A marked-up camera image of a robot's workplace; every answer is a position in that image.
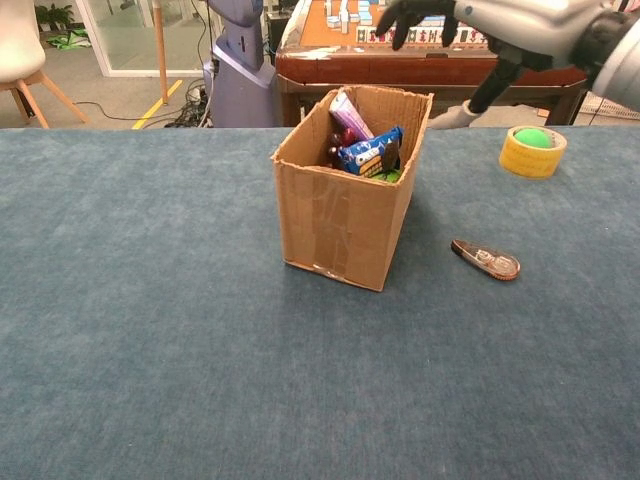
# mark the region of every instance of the wooden chair leg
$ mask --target wooden chair leg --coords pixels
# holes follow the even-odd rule
[[[82,110],[76,107],[71,101],[71,99],[67,97],[64,93],[62,93],[62,90],[60,90],[58,86],[55,83],[53,83],[49,77],[47,77],[44,74],[44,72],[41,72],[41,81],[42,81],[42,84],[45,87],[47,87],[49,91],[51,91],[51,93],[53,93],[56,97],[58,97],[58,100],[64,103],[67,106],[67,108],[75,114],[76,117],[78,117],[84,123],[89,123],[89,117],[87,117],[82,112]]]
[[[16,83],[18,84],[18,88],[20,89],[22,94],[26,97],[27,102],[29,102],[29,105],[31,105],[31,109],[33,110],[33,113],[36,114],[36,117],[40,122],[40,125],[42,126],[42,128],[49,128],[49,124],[47,123],[47,120],[44,118],[44,115],[42,115],[42,112],[40,111],[38,104],[33,98],[33,95],[31,95],[31,92],[29,91],[27,84],[24,83],[24,80],[18,80]]]
[[[29,123],[29,114],[27,113],[27,111],[24,108],[24,105],[22,104],[22,99],[20,98],[18,89],[12,88],[11,95],[13,95],[13,100],[16,102],[16,106],[18,107],[18,110],[20,110],[20,115],[22,116],[24,123]]]

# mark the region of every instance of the cardboard box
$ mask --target cardboard box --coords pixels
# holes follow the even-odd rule
[[[350,86],[343,90],[374,135],[404,129],[402,177],[391,184],[326,166],[336,131],[333,90],[272,156],[285,262],[382,291],[411,200],[433,95]]]

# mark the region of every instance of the white chair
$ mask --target white chair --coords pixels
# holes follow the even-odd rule
[[[42,83],[80,120],[89,118],[41,70],[45,54],[40,45],[33,0],[0,0],[0,92],[11,90],[25,122],[29,115],[22,104],[21,91],[43,128],[49,128],[28,85]]]

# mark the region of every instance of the yellow tape roll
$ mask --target yellow tape roll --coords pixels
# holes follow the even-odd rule
[[[515,138],[515,134],[524,128],[535,128],[547,133],[552,140],[551,148],[537,148],[525,145]],[[567,139],[558,132],[544,127],[513,127],[500,154],[500,165],[517,175],[529,178],[548,178],[556,171],[565,150]]]

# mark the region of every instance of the table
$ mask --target table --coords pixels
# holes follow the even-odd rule
[[[283,264],[286,129],[0,131],[2,474],[637,479],[640,129],[558,130],[428,131],[381,294]]]
[[[339,11],[340,3],[333,2],[332,13]],[[350,0],[348,6],[349,12],[358,11],[357,1]],[[312,105],[330,89],[349,83],[433,92],[436,103],[431,113],[435,116],[468,99],[496,64],[482,35],[468,27],[460,30],[451,49],[439,48],[439,27],[425,26],[418,30],[415,41],[393,52],[389,37],[380,41],[371,33],[384,7],[372,5],[373,25],[350,23],[347,34],[328,27],[324,8],[323,0],[298,2],[277,51],[287,126],[299,122],[301,105]],[[426,42],[420,43],[421,37]],[[571,124],[584,94],[585,76],[575,68],[527,72],[496,105],[523,103],[548,109],[547,125]]]

